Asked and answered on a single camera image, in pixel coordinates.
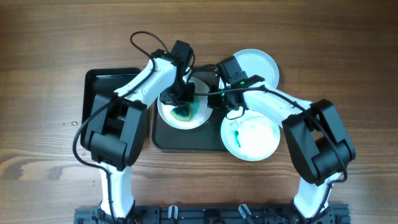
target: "brown background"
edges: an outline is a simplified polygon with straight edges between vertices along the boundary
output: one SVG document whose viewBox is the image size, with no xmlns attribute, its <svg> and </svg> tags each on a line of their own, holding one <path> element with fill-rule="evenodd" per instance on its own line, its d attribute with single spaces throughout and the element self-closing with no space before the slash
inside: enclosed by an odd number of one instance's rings
<svg viewBox="0 0 398 224">
<path fill-rule="evenodd" d="M 191 43 L 197 65 L 247 48 L 270 54 L 279 89 L 332 101 L 356 146 L 348 181 L 331 200 L 349 204 L 353 223 L 397 223 L 396 1 L 46 2 L 54 3 L 0 6 L 1 223 L 71 223 L 74 208 L 100 202 L 99 172 L 72 155 L 71 122 L 80 122 L 89 69 L 146 65 L 128 40 L 137 30 L 169 47 Z M 146 36 L 137 43 L 160 47 Z M 148 138 L 132 185 L 138 205 L 288 203 L 299 175 L 284 137 L 261 162 L 166 154 Z"/>
</svg>

